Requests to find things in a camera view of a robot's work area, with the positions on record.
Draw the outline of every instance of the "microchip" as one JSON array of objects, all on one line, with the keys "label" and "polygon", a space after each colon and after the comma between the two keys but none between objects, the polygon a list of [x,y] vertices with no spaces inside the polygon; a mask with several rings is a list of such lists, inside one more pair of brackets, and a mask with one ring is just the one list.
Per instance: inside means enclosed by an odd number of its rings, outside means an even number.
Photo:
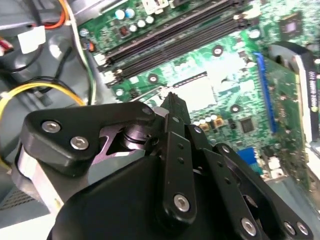
[{"label": "microchip", "polygon": [[303,21],[301,11],[285,16],[279,22],[280,37],[282,41],[288,41],[303,34]]},{"label": "microchip", "polygon": [[221,118],[214,120],[214,125],[218,128],[224,124],[224,121]]},{"label": "microchip", "polygon": [[238,51],[238,55],[240,58],[245,58],[247,56],[245,51]]},{"label": "microchip", "polygon": [[241,128],[244,134],[252,132],[255,130],[254,124],[251,118],[245,118],[240,120]]}]

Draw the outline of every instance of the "white wire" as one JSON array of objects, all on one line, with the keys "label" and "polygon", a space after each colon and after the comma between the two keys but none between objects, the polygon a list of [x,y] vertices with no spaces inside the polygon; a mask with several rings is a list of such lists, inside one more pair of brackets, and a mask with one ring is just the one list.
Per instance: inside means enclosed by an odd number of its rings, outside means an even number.
[{"label": "white wire", "polygon": [[66,6],[66,9],[68,10],[68,14],[70,17],[70,24],[71,24],[71,28],[72,28],[73,35],[74,35],[74,42],[75,42],[76,49],[80,55],[80,58],[81,58],[81,61],[83,62],[83,65],[85,66],[86,70],[88,71],[88,75],[89,75],[91,87],[92,87],[91,103],[94,105],[96,102],[96,95],[97,95],[97,82],[93,78],[93,75],[92,75],[90,66],[88,64],[87,58],[86,58],[84,51],[82,49],[75,15],[72,12],[72,9],[71,9],[69,3],[67,2],[67,0],[64,0],[64,2],[65,2],[65,6]]}]

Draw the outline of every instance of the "yellow wire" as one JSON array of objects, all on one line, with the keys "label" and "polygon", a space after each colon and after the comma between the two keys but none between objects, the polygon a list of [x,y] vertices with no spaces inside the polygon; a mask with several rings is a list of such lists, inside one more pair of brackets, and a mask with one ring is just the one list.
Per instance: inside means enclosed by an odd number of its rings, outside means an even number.
[{"label": "yellow wire", "polygon": [[[2,119],[2,115],[4,113],[6,105],[15,95],[22,93],[25,90],[37,88],[37,87],[50,87],[53,89],[57,89],[60,92],[66,94],[67,96],[72,98],[78,105],[80,105],[80,106],[86,105],[85,102],[80,97],[78,97],[77,95],[75,95],[74,93],[72,93],[71,91],[69,91],[68,89],[66,89],[62,86],[51,84],[51,83],[46,83],[46,82],[27,83],[27,84],[23,84],[23,85],[20,85],[16,88],[12,89],[11,91],[9,91],[8,93],[6,93],[5,95],[2,96],[2,99],[0,100],[0,121]],[[0,157],[0,166],[4,167],[5,169],[7,169],[9,171],[11,170],[11,167],[8,164],[6,164],[6,162],[4,162],[1,159],[1,157]]]}]

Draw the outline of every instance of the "black robotic arm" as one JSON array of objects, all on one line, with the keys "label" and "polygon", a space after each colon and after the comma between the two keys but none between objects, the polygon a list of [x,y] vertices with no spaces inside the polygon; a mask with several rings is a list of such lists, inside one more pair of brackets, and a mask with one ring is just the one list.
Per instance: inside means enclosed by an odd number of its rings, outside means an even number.
[{"label": "black robotic arm", "polygon": [[[145,156],[88,184],[92,164]],[[211,146],[170,93],[30,113],[12,169],[56,214],[48,240],[312,240],[306,223],[226,144]]]}]

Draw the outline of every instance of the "metal bracket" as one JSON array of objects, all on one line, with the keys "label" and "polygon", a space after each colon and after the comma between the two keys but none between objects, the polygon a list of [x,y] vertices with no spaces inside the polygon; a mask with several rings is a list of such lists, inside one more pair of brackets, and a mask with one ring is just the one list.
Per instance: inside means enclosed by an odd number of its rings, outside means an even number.
[{"label": "metal bracket", "polygon": [[191,146],[184,136],[183,120],[167,114],[165,134],[158,144],[162,164],[156,214],[165,227],[175,231],[191,225],[197,215]]}]

